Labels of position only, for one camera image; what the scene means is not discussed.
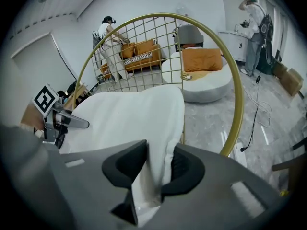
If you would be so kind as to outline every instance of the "orange pillow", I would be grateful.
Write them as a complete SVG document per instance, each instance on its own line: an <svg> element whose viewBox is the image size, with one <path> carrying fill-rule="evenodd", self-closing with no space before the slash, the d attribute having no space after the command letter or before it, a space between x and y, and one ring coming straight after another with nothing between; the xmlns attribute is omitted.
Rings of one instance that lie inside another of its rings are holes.
<svg viewBox="0 0 307 230"><path fill-rule="evenodd" d="M104 65L102 65L101 68L100 68L100 70L101 70L101 73L104 73L105 70L108 70L107 63L104 64Z"/></svg>
<svg viewBox="0 0 307 230"><path fill-rule="evenodd" d="M123 55L123 58L131 58L133 57L134 53L134 45L135 43L129 43L129 44L124 44L121 47L121 54Z"/></svg>
<svg viewBox="0 0 307 230"><path fill-rule="evenodd" d="M144 54L144 53L152 50L152 45L154 45L154 40L153 39L150 39L150 40L138 43L135 46L135 53L137 55Z"/></svg>
<svg viewBox="0 0 307 230"><path fill-rule="evenodd" d="M187 48L182 50L184 71L219 71L222 58L219 48Z"/></svg>

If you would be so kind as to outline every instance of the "ceiling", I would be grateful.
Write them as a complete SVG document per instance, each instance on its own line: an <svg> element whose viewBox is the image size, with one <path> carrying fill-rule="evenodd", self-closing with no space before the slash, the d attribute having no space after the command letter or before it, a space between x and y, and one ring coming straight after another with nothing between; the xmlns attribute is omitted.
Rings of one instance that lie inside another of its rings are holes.
<svg viewBox="0 0 307 230"><path fill-rule="evenodd" d="M16 16L9 31L13 38L26 28L54 17L74 14L76 18L93 0L28 0Z"/></svg>

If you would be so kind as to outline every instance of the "white cabinet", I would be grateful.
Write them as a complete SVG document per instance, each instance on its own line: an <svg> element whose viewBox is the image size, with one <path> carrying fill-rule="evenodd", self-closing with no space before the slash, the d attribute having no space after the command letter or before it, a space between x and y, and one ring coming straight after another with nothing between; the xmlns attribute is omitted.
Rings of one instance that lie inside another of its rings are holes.
<svg viewBox="0 0 307 230"><path fill-rule="evenodd" d="M219 37L226 44L235 60L245 62L248 46L248 37L246 35L232 31L222 31L219 32Z"/></svg>

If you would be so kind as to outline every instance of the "gray headrest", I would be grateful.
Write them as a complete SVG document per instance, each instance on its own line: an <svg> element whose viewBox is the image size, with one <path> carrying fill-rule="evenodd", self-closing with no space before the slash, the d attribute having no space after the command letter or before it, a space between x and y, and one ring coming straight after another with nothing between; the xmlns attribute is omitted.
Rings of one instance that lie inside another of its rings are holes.
<svg viewBox="0 0 307 230"><path fill-rule="evenodd" d="M178 28L178 33L174 38L175 43L178 43L178 37L180 44L198 44L203 42L203 35L194 25L183 25Z"/></svg>

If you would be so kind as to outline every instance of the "orange sofa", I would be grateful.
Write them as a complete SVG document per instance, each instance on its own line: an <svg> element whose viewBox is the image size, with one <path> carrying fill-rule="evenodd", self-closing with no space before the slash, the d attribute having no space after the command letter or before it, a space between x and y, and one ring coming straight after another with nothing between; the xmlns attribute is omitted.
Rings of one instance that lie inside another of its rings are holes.
<svg viewBox="0 0 307 230"><path fill-rule="evenodd" d="M124 44L121 47L120 57L124 59L123 63L127 71L133 71L150 66L161 67L161 47L159 44L154 44L153 39L137 44ZM104 78L111 77L107 64L102 65L100 70L104 75Z"/></svg>

